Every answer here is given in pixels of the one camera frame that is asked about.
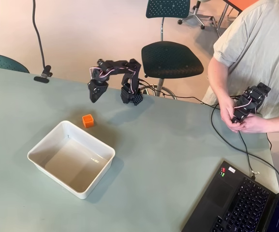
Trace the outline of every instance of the person's hand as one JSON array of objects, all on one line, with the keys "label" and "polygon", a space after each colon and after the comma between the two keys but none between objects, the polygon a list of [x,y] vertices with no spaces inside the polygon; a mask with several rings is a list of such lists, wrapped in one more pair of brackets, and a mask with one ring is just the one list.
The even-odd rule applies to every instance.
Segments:
[{"label": "person's hand", "polygon": [[267,133],[268,121],[267,119],[249,114],[241,123],[241,127],[238,130],[244,133]]},{"label": "person's hand", "polygon": [[239,128],[241,128],[240,123],[233,123],[232,118],[234,117],[234,106],[235,102],[229,96],[224,96],[219,98],[221,119],[229,129],[233,132],[238,133]]}]

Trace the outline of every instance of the black keyboard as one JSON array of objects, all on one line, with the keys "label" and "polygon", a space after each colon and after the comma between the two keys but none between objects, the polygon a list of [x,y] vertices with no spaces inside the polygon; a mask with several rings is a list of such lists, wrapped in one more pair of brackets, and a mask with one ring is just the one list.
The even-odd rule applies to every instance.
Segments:
[{"label": "black keyboard", "polygon": [[217,217],[212,232],[255,232],[269,192],[244,178],[224,217]]}]

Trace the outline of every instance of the black cable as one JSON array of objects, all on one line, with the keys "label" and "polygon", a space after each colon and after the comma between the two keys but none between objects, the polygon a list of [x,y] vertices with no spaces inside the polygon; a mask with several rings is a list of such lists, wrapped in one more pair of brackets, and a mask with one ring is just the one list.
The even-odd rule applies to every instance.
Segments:
[{"label": "black cable", "polygon": [[267,140],[268,140],[268,142],[269,142],[269,145],[270,145],[270,150],[271,150],[271,148],[273,147],[273,145],[271,144],[271,142],[270,142],[270,140],[269,140],[269,138],[268,138],[268,134],[266,133],[266,136],[267,136]]},{"label": "black cable", "polygon": [[[215,111],[215,108],[212,110],[212,113],[211,113],[211,125],[212,125],[213,129],[215,130],[215,132],[216,132],[216,133],[220,136],[220,138],[221,138],[224,142],[226,142],[230,147],[234,148],[234,149],[237,150],[237,151],[246,153],[244,150],[241,150],[241,149],[239,149],[239,148],[237,148],[237,147],[231,145],[231,144],[230,144],[226,139],[224,139],[224,138],[222,137],[222,135],[220,135],[220,133],[217,131],[217,129],[215,128],[215,126],[214,126],[214,124],[213,124],[213,120],[212,120],[212,116],[213,116],[213,113],[214,113],[214,111]],[[278,173],[278,175],[279,175],[278,170],[277,170],[272,164],[270,164],[269,162],[267,162],[266,160],[264,160],[263,158],[261,158],[261,157],[259,157],[259,156],[256,156],[256,155],[251,154],[251,153],[248,153],[248,154],[249,154],[250,156],[253,156],[253,157],[255,157],[255,158],[257,158],[257,159],[259,159],[259,160],[265,162],[266,164],[268,164],[268,165],[269,165],[270,167],[272,167],[272,168],[276,171],[276,173]]]},{"label": "black cable", "polygon": [[39,48],[41,50],[41,54],[42,54],[42,60],[43,60],[43,68],[45,69],[45,64],[44,64],[44,53],[43,53],[43,47],[42,47],[42,42],[41,42],[41,37],[39,35],[39,32],[37,30],[36,27],[36,23],[35,23],[35,9],[36,9],[36,2],[35,0],[33,0],[33,14],[32,14],[32,20],[33,20],[33,25],[37,34],[37,38],[38,38],[38,43],[39,43]]},{"label": "black cable", "polygon": [[[142,79],[139,79],[139,81],[143,81],[143,82],[146,82],[148,85],[150,85],[147,81],[145,81],[145,80],[142,80]],[[157,92],[160,92],[161,94],[163,94],[163,96],[171,96],[171,97],[176,97],[176,98],[193,98],[193,99],[196,99],[197,101],[199,101],[200,103],[202,103],[202,104],[204,104],[204,105],[207,105],[207,106],[209,106],[209,107],[212,107],[213,108],[213,106],[212,105],[209,105],[209,104],[206,104],[205,102],[203,102],[203,101],[201,101],[201,100],[199,100],[198,98],[196,98],[196,97],[179,97],[179,96],[174,96],[174,95],[171,95],[171,94],[167,94],[167,93],[164,93],[164,92],[162,92],[162,91],[159,91],[159,90],[156,90],[156,89],[154,89],[154,88],[152,88],[152,87],[150,87],[150,86],[146,86],[146,85],[143,85],[142,83],[140,83],[142,86],[145,86],[145,87],[147,87],[147,88],[149,88],[149,89],[152,89],[153,91],[157,91]]]},{"label": "black cable", "polygon": [[[150,84],[149,84],[147,81],[145,81],[145,80],[139,79],[139,81],[143,81],[143,82],[147,83],[148,85],[150,85]],[[149,86],[145,86],[145,87],[150,88],[150,89],[152,89],[152,90],[154,90],[154,91],[158,91],[158,90],[156,90],[156,89],[154,89],[154,88],[151,88],[151,87],[149,87]],[[164,96],[172,96],[172,97],[174,97],[174,95],[166,94],[166,93],[164,93],[164,92],[162,92],[162,91],[158,91],[158,92],[162,93]],[[242,149],[239,149],[239,148],[237,148],[237,147],[231,145],[226,139],[224,139],[224,138],[222,137],[222,135],[221,135],[221,134],[217,131],[217,129],[215,128],[215,126],[214,126],[214,124],[213,124],[213,120],[212,120],[213,113],[215,112],[216,109],[218,109],[218,108],[217,108],[217,106],[219,105],[218,103],[215,104],[214,106],[212,106],[212,105],[209,105],[209,104],[206,104],[206,103],[202,102],[201,100],[199,100],[199,99],[196,98],[196,97],[178,97],[178,96],[175,96],[175,97],[176,97],[176,98],[193,98],[193,99],[198,100],[199,102],[201,102],[201,103],[204,104],[204,105],[207,105],[207,106],[209,106],[209,107],[212,107],[213,110],[212,110],[211,118],[210,118],[210,120],[211,120],[211,125],[212,125],[213,129],[215,130],[215,132],[220,136],[220,138],[221,138],[225,143],[227,143],[231,148],[233,148],[233,149],[235,149],[235,150],[237,150],[237,151],[240,151],[240,152],[243,152],[243,153],[247,154],[248,163],[249,163],[249,167],[250,167],[250,168],[251,168],[251,164],[250,164],[249,156],[252,156],[252,157],[255,157],[255,158],[257,158],[257,159],[263,161],[264,163],[266,163],[268,166],[270,166],[271,168],[273,168],[273,169],[276,171],[276,173],[279,175],[279,171],[278,171],[272,164],[270,164],[269,162],[267,162],[267,161],[264,160],[263,158],[261,158],[261,157],[259,157],[259,156],[256,156],[256,155],[254,155],[254,154],[248,152],[247,145],[246,145],[244,139],[242,138],[240,132],[239,132],[239,134],[240,134],[240,137],[241,137],[241,139],[242,139],[243,144],[245,145],[246,151],[244,151],[244,150],[242,150]],[[233,99],[237,99],[238,97],[240,97],[240,96],[239,96],[239,95],[237,95],[237,96],[231,96],[231,98],[233,98]]]},{"label": "black cable", "polygon": [[247,159],[248,159],[248,164],[249,164],[249,167],[250,167],[250,169],[251,169],[251,171],[252,171],[252,179],[255,180],[255,173],[254,173],[254,171],[253,171],[253,169],[252,169],[252,167],[251,167],[250,157],[249,157],[249,152],[248,152],[247,145],[246,145],[245,140],[243,139],[243,137],[242,137],[240,131],[239,131],[238,133],[239,133],[239,136],[240,136],[240,138],[241,138],[241,141],[243,142],[243,144],[244,144],[244,146],[245,146],[245,149],[246,149],[246,155],[247,155]]}]

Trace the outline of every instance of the orange object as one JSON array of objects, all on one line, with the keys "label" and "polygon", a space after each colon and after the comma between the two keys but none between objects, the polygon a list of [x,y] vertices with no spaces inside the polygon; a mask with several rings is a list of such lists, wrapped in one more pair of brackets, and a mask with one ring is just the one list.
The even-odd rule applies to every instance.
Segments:
[{"label": "orange object", "polygon": [[93,127],[94,126],[94,119],[92,115],[84,115],[82,117],[82,122],[85,128]]}]

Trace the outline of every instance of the floor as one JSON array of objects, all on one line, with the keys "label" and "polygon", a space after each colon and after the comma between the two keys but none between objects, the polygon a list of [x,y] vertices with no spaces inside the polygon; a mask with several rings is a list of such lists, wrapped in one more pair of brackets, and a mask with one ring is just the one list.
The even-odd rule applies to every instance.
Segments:
[{"label": "floor", "polygon": [[[24,64],[31,73],[41,73],[42,65],[37,38],[31,25],[31,1],[18,0],[13,5],[0,0],[0,54]],[[216,20],[224,8],[223,0],[202,3],[199,14],[214,15]],[[54,77],[87,83],[88,69],[98,59],[141,62],[141,49],[160,40],[160,18],[145,17],[147,0],[101,1],[37,1],[36,23],[40,31],[45,60],[52,66]],[[224,30],[237,16],[233,10],[225,18]],[[191,19],[178,25],[176,18],[164,22],[164,40],[184,44],[200,59],[204,72],[199,76],[166,80],[164,86],[178,96],[202,98],[208,87],[207,66],[218,39],[209,21],[205,30]],[[156,84],[157,79],[146,79]],[[121,88],[121,76],[112,76],[109,86]],[[269,135],[273,143],[272,155],[279,169],[279,133]]]}]

